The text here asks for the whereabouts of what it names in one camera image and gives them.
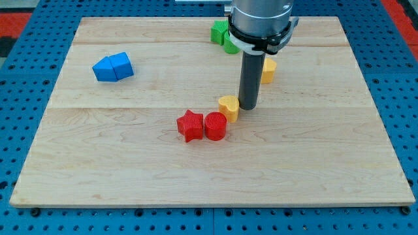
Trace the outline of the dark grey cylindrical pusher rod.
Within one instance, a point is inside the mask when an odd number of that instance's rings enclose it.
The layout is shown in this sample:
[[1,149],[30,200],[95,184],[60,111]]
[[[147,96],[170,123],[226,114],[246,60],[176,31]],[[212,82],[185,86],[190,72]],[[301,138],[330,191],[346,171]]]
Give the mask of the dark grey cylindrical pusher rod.
[[238,92],[241,109],[252,110],[256,107],[264,61],[265,54],[243,53]]

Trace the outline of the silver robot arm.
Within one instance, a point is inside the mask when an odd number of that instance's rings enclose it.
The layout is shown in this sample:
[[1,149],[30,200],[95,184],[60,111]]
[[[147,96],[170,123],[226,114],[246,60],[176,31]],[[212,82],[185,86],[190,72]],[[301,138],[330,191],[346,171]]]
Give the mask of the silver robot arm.
[[228,16],[230,41],[243,51],[238,101],[256,107],[265,56],[277,54],[290,41],[298,18],[293,0],[232,0]]

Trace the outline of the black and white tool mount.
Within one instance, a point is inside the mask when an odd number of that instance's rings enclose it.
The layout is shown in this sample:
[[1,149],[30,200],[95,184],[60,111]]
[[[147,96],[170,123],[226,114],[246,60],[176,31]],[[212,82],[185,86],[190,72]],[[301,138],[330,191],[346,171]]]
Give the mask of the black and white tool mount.
[[233,24],[233,17],[228,17],[230,41],[243,52],[251,55],[277,54],[290,41],[295,27],[298,25],[299,17],[291,17],[280,33],[268,37],[256,37],[247,35],[238,30]]

